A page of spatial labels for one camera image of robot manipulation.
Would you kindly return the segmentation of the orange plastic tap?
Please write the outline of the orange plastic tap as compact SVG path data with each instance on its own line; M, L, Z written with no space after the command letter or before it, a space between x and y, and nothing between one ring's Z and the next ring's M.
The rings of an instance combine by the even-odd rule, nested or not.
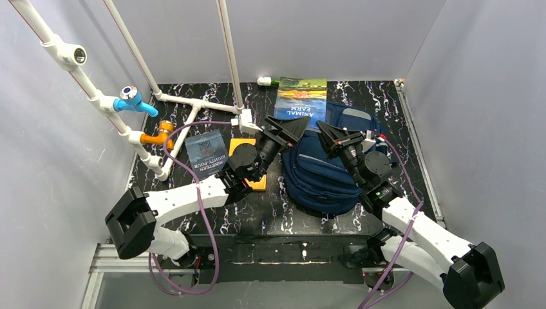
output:
M167 142L167 150L172 151L174 149L174 142L168 140L169 135L174 131L174 124L167 120L161 120L158 125L158 134L155 136L147 135L142 133L139 138L139 142L142 145L145 144L154 144L154 145L163 145L164 142Z

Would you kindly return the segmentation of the blue plastic tap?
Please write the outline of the blue plastic tap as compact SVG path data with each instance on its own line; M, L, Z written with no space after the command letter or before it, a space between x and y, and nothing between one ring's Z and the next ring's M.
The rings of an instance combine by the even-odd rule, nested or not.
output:
M126 86L121 89L119 98L113 103L115 111L135 111L147 113L150 117L157 117L158 110L142 99L141 93L135 86Z

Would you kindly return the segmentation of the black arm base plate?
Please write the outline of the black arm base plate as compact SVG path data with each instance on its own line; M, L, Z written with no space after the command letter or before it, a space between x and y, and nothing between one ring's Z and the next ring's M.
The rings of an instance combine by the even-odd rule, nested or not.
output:
M364 255L365 235L217 235L219 257L205 235L193 235L194 247L181 261L159 256L166 270L197 272L199 283L217 282L340 281L362 284L365 277L386 268Z

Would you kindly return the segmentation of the green white pipe fitting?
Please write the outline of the green white pipe fitting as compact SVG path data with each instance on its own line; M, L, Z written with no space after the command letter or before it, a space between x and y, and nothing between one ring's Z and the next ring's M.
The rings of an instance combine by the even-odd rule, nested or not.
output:
M273 79L272 77L259 77L257 79L257 83L260 86L266 86L266 87L278 87L279 86L279 80Z

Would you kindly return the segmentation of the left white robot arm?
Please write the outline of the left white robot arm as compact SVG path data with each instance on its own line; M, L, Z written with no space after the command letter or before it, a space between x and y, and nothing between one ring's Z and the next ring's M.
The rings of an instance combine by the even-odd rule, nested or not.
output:
M163 191L129 188L105 218L118 257L127 260L148 252L181 261L196 250L182 232L167 229L164 224L242 200L253 191L249 183L266 175L276 155L299 142L311 118L280 120L267 116L265 121L271 128L256 133L255 144L238 145L221 171L204 180Z

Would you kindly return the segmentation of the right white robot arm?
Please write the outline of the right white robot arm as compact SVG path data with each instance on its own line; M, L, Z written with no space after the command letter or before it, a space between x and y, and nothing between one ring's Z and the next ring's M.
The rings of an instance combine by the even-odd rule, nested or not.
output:
M488 244L459 238L427 217L390 182L391 162L371 151L372 131L349 131L317 123L328 158L340 158L362 190L364 208L388 228L367 241L370 257L387 267L375 292L394 265L400 265L439 288L453 308L484 308L505 290L496 252Z

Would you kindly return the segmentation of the navy blue backpack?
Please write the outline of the navy blue backpack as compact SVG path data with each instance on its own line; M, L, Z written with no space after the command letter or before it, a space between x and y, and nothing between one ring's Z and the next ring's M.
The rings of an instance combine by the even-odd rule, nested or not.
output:
M334 102L326 103L325 122L349 130L386 132L367 110ZM326 157L318 133L318 129L307 129L294 148L281 154L287 194L306 209L344 214L359 203L361 189L340 158Z

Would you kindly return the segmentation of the aluminium rail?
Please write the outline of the aluminium rail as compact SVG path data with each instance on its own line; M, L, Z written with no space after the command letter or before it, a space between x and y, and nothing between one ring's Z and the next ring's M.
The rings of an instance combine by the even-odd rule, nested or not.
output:
M331 263L227 263L214 288L183 295L162 279L146 254L123 260L99 245L83 308L355 308L374 269Z

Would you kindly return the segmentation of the blue orange paperback book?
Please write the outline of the blue orange paperback book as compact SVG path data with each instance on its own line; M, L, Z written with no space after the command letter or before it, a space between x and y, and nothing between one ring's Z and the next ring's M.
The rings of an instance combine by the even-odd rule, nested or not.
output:
M326 117L327 79L281 77L274 106L274 118L290 120L310 117L309 129L318 130L317 121Z

